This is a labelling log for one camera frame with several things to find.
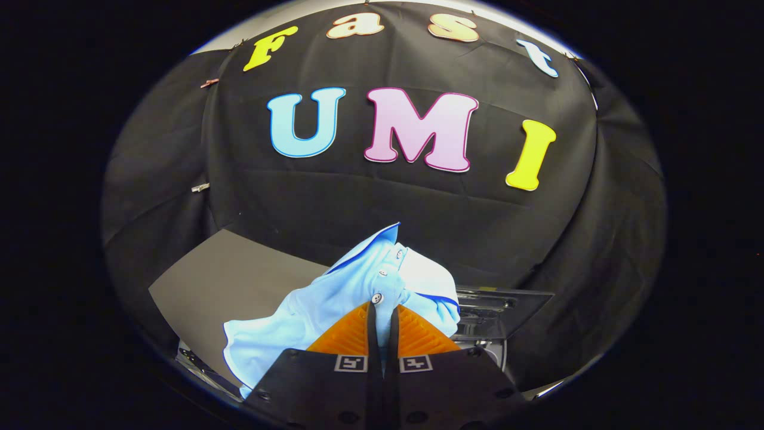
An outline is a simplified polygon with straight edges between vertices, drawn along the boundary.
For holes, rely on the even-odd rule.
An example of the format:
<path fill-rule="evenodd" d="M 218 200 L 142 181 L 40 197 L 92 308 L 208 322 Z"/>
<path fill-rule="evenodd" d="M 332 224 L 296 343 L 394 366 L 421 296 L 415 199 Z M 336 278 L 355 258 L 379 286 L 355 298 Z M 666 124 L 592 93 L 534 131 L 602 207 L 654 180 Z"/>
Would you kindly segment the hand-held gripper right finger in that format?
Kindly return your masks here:
<path fill-rule="evenodd" d="M 483 346 L 462 348 L 415 311 L 391 316 L 384 429 L 502 429 L 529 401 Z"/>

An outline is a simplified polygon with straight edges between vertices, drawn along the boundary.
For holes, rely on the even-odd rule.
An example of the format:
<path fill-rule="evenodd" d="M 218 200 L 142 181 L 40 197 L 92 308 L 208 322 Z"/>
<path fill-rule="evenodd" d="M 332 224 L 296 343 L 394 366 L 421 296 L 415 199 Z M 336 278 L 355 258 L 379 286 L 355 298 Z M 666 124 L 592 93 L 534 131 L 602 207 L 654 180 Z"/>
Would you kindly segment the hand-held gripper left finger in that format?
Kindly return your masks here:
<path fill-rule="evenodd" d="M 284 349 L 245 408 L 283 429 L 370 428 L 382 405 L 375 323 L 375 305 L 366 302 L 309 348 Z"/>

